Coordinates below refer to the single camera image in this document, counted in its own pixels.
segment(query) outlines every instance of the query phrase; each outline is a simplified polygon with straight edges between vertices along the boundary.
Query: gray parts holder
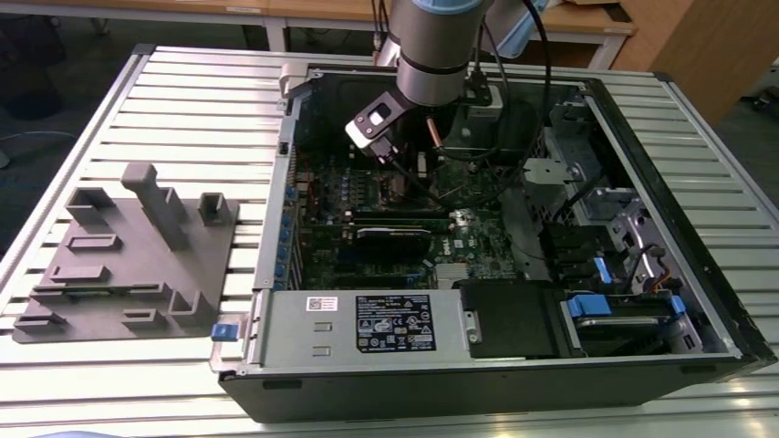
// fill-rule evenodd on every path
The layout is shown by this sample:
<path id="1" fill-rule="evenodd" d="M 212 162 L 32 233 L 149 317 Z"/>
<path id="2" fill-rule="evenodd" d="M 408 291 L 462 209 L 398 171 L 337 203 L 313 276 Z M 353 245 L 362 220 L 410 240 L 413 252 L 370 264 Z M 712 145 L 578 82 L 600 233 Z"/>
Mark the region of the gray parts holder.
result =
<path id="1" fill-rule="evenodd" d="M 216 322 L 238 203 L 180 200 L 145 162 L 121 185 L 137 199 L 76 189 L 73 216 L 16 321 L 20 343 L 208 336 Z"/>

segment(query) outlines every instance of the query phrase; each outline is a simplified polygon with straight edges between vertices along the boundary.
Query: table leg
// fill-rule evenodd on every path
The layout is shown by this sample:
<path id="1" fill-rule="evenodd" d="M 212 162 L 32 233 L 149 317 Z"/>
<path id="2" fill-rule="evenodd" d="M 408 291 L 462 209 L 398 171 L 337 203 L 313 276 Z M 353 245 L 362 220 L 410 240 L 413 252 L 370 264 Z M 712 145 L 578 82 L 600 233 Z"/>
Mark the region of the table leg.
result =
<path id="1" fill-rule="evenodd" d="M 265 32 L 268 32 L 268 47 L 270 52 L 285 52 L 288 48 L 285 20 L 281 17 L 265 17 Z"/>
<path id="2" fill-rule="evenodd" d="M 108 18 L 90 18 L 92 29 L 94 29 L 94 34 L 108 35 Z"/>
<path id="3" fill-rule="evenodd" d="M 618 50 L 624 44 L 627 37 L 624 35 L 609 35 L 605 37 L 604 43 L 597 47 L 588 69 L 608 70 L 613 60 L 617 58 Z"/>

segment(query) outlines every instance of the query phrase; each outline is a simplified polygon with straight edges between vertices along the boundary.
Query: barcode sticker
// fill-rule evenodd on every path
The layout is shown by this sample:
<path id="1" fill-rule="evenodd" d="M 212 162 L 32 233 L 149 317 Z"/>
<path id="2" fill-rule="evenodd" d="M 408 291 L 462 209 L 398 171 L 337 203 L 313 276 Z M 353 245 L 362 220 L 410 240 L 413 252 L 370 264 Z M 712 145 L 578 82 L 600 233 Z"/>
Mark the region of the barcode sticker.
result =
<path id="1" fill-rule="evenodd" d="M 228 12 L 240 12 L 242 14 L 258 14 L 261 12 L 261 9 L 258 7 L 234 7 L 234 6 L 228 6 L 228 7 L 225 7 L 225 10 Z"/>
<path id="2" fill-rule="evenodd" d="M 306 312 L 334 312 L 338 310 L 337 297 L 308 297 L 305 300 Z"/>

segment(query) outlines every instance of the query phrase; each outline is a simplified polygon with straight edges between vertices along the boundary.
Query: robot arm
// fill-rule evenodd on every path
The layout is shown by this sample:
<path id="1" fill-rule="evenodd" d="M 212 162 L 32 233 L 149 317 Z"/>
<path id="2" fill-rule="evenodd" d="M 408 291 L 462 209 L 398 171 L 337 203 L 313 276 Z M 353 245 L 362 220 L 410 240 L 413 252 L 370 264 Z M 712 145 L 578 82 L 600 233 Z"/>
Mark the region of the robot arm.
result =
<path id="1" fill-rule="evenodd" d="M 409 111 L 433 110 L 462 96 L 466 105 L 492 103 L 485 78 L 478 72 L 465 78 L 468 61 L 490 6 L 502 11 L 501 15 L 509 16 L 506 11 L 513 11 L 514 15 L 508 18 L 516 22 L 517 16 L 526 15 L 521 3 L 517 0 L 393 2 L 389 36 L 378 64 L 396 65 L 396 88 L 370 102 L 345 127 L 354 146 L 381 163 L 401 153 L 392 128 Z"/>

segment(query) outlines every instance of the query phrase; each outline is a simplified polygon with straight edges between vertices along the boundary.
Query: aluminum table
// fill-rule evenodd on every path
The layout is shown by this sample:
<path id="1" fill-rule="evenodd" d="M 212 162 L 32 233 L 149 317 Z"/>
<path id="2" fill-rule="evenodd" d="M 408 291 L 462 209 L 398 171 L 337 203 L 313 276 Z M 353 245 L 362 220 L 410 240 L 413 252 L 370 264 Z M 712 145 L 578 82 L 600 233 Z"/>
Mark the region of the aluminum table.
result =
<path id="1" fill-rule="evenodd" d="M 257 242 L 277 142 L 280 66 L 292 60 L 368 65 L 366 57 L 140 47 L 0 264 L 0 436 L 61 431 L 124 436 L 768 437 L 779 430 L 779 366 L 679 391 L 643 406 L 510 415 L 257 424 L 220 390 L 209 359 L 240 343 L 208 338 L 18 345 L 10 339 L 32 286 L 70 220 L 74 187 L 118 183 L 126 162 L 154 162 L 180 197 L 241 202 L 220 312 L 249 308 Z M 540 75 L 538 68 L 509 67 Z M 597 76 L 689 221 L 779 353 L 779 212 L 673 83 L 647 73 Z"/>

